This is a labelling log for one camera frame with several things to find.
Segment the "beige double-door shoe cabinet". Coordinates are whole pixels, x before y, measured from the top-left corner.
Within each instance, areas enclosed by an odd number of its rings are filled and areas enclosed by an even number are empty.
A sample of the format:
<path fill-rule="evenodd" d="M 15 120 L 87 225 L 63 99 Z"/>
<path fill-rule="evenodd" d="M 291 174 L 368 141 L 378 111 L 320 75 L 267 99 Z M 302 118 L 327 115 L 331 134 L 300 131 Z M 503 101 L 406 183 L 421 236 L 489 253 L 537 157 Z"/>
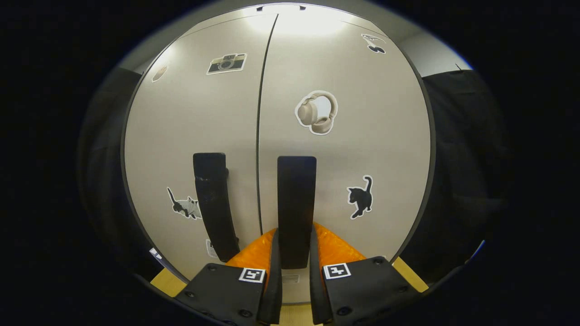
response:
<path fill-rule="evenodd" d="M 352 22 L 354 24 L 362 25 L 363 27 L 365 27 L 367 29 L 379 31 L 379 32 L 383 33 L 384 35 L 386 35 L 385 32 L 381 31 L 381 29 L 379 29 L 379 27 L 377 27 L 377 25 L 373 24 L 373 22 L 371 22 L 369 20 L 365 20 L 365 19 L 363 19 L 360 16 L 356 16 L 356 15 L 353 15 L 353 14 L 350 14 L 350 13 L 347 13 L 347 12 L 342 12 L 341 10 L 338 10 L 338 9 L 332 9 L 332 8 L 323 7 L 323 6 L 309 5 L 309 4 L 296 4 L 296 5 L 301 5 L 301 6 L 305 6 L 306 7 L 306 10 L 299 11 L 299 12 L 305 12 L 306 11 L 306 12 L 308 12 L 310 14 L 313 14 L 313 15 L 315 15 L 317 17 L 328 17 L 330 19 L 338 19 L 338 20 L 342 20 L 342 21 L 350 21 L 350 22 Z M 182 35 L 178 36 L 176 39 L 179 39 L 182 36 L 186 36 L 189 33 L 192 33 L 192 32 L 194 32 L 194 31 L 196 31 L 196 30 L 198 30 L 200 28 L 208 27 L 208 26 L 214 25 L 214 24 L 219 24 L 219 23 L 222 23 L 224 21 L 230 21 L 230 20 L 233 20 L 233 19 L 238 19 L 240 17 L 259 16 L 259 15 L 266 15 L 266 14 L 276 14 L 276 15 L 280 14 L 280 13 L 273 13 L 273 12 L 257 12 L 256 11 L 256 8 L 257 7 L 259 7 L 259 6 L 250 6 L 250 7 L 247 7 L 247 8 L 243 8 L 243 9 L 238 9 L 238 10 L 234 10 L 234 11 L 231 11 L 231 12 L 227 12 L 227 13 L 221 14 L 219 16 L 211 17 L 211 18 L 209 18 L 209 19 L 207 19 L 205 21 L 201 21 L 200 23 L 196 24 L 194 27 L 192 27 L 188 31 L 182 33 Z M 157 58 L 163 53 L 164 50 L 162 50 L 162 52 L 160 54 L 158 54 L 158 56 L 156 58 L 154 58 L 154 60 L 152 61 L 151 64 L 153 64 L 153 62 L 155 62 L 155 60 L 157 60 Z M 410 239 L 412 238 L 413 233 L 415 232 L 415 230 L 416 230 L 416 228 L 417 228 L 417 226 L 419 224 L 419 221 L 421 219 L 422 213 L 425 210 L 425 206 L 426 206 L 426 202 L 427 202 L 429 190 L 430 190 L 431 183 L 432 183 L 432 179 L 433 179 L 434 155 L 435 155 L 435 134 L 434 134 L 434 131 L 435 130 L 434 130 L 434 126 L 433 126 L 432 109 L 431 109 L 430 104 L 429 104 L 429 100 L 428 100 L 428 95 L 427 95 L 426 89 L 425 89 L 425 87 L 423 85 L 423 82 L 421 81 L 421 77 L 419 76 L 419 73 L 417 72 L 417 70 L 414 67 L 413 63 L 411 62 L 411 60 L 408 58 L 408 56 L 406 54 L 404 54 L 404 55 L 406 56 L 408 62 L 410 62 L 410 64 L 412 65 L 414 71 L 418 75 L 419 82 L 420 82 L 420 86 L 422 87 L 423 93 L 425 95 L 425 99 L 426 99 L 426 103 L 427 103 L 427 109 L 428 109 L 429 118 L 430 118 L 431 142 L 432 142 L 432 153 L 431 153 L 431 162 L 430 162 L 430 173 L 429 173 L 429 178 L 427 180 L 427 188 L 426 188 L 425 196 L 423 198 L 423 203 L 422 203 L 421 209 L 419 211 L 419 216 L 415 220 L 415 228 L 414 228 L 414 231 L 412 232 L 411 236 L 407 240 L 407 244 L 408 244 L 409 241 L 410 241 Z M 133 100 L 133 97 L 134 97 L 134 95 L 136 93 L 136 89 L 135 89 L 135 91 L 134 91 L 134 93 L 132 95 L 132 99 L 129 102 L 128 110 L 130 109 L 130 107 L 132 105 L 132 100 Z M 124 136 L 125 136 L 125 127 L 126 127 L 127 118 L 128 118 L 128 111 L 127 111 L 126 118 L 125 118 L 125 125 L 124 125 L 124 130 L 123 130 L 123 133 L 122 133 L 122 141 L 121 141 L 121 161 L 122 161 L 122 166 L 123 166 L 123 177 L 124 177 L 124 182 L 125 182 L 125 188 L 126 188 L 126 191 L 128 192 L 128 186 L 126 185 L 126 179 L 125 179 L 125 167 L 124 167 Z M 133 204 L 131 202 L 131 198 L 129 196 L 129 193 L 128 193 L 128 197 L 129 197 L 129 202 L 130 202 L 130 204 L 132 206 L 132 209 L 133 209 L 133 213 L 136 216 L 136 213 L 135 213 L 135 210 L 133 208 Z M 141 226 L 141 224 L 139 222 L 139 219 L 137 217 L 136 217 L 136 220 L 137 220 L 137 223 L 139 223 L 140 227 L 143 230 L 143 227 Z M 259 222 L 260 222 L 260 227 L 261 227 L 261 235 L 263 235 L 263 234 L 267 233 L 268 231 L 263 231 L 260 214 L 259 214 Z M 208 251 L 209 251 L 210 254 L 213 254 L 215 252 L 215 250 L 214 250 L 214 248 L 213 248 L 212 245 L 209 245 Z M 282 302 L 284 304 L 292 305 L 292 304 L 301 304 L 301 303 L 310 302 L 310 289 L 309 289 L 309 282 L 308 282 L 309 276 L 310 276 L 309 262 L 307 262 L 306 268 L 301 268 L 301 269 L 283 269 L 282 268 Z"/>

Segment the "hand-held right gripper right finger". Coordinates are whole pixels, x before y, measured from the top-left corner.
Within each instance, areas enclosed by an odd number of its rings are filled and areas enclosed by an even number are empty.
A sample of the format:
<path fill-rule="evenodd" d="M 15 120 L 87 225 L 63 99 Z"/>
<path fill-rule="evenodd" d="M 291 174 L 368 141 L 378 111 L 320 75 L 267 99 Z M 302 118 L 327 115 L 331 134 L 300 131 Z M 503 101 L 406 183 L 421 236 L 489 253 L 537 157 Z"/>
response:
<path fill-rule="evenodd" d="M 365 258 L 331 232 L 313 224 L 310 301 L 314 324 L 379 326 L 419 298 L 419 276 L 397 258 Z"/>

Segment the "black handle headphone sticker door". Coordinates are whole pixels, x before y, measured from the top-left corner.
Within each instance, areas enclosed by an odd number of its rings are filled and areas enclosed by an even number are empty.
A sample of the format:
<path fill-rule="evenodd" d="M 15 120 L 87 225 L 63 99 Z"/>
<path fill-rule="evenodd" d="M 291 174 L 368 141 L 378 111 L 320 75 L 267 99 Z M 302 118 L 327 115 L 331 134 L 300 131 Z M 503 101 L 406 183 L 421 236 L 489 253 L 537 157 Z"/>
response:
<path fill-rule="evenodd" d="M 278 244 L 283 269 L 306 268 L 313 225 L 317 160 L 277 159 Z"/>

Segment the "black handle camera sticker door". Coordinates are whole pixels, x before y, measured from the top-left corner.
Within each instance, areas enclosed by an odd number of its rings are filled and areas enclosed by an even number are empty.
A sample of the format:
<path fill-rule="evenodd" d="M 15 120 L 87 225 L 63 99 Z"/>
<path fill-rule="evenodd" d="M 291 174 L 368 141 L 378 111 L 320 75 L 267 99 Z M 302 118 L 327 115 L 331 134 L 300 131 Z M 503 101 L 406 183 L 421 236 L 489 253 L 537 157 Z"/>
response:
<path fill-rule="evenodd" d="M 229 202 L 229 170 L 223 153 L 193 154 L 195 190 L 209 240 L 221 262 L 240 253 Z"/>

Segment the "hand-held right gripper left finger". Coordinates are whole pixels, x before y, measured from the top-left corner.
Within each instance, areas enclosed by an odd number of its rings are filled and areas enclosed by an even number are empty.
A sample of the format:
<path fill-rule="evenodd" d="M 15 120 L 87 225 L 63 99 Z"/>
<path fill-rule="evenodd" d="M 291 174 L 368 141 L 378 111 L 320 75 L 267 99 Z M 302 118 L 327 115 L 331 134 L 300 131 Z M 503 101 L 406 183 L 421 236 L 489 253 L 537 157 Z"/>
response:
<path fill-rule="evenodd" d="M 280 321 L 282 275 L 278 230 L 226 264 L 206 264 L 176 301 L 210 326 L 271 326 Z"/>

